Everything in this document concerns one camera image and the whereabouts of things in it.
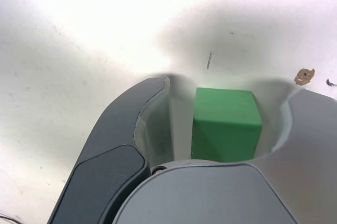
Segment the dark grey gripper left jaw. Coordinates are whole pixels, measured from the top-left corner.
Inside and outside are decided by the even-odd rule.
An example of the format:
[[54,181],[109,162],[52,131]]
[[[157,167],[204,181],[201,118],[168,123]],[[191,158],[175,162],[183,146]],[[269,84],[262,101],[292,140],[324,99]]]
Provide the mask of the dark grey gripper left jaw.
[[171,85],[146,79],[112,101],[93,127],[49,223],[112,223],[153,167],[174,159]]

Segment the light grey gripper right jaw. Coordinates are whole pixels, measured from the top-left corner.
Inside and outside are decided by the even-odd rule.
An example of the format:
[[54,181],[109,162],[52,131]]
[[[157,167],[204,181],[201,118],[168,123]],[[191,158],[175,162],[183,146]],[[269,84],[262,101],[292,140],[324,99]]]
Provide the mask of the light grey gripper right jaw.
[[272,149],[233,164],[166,163],[115,223],[336,223],[336,100],[282,80],[265,93]]

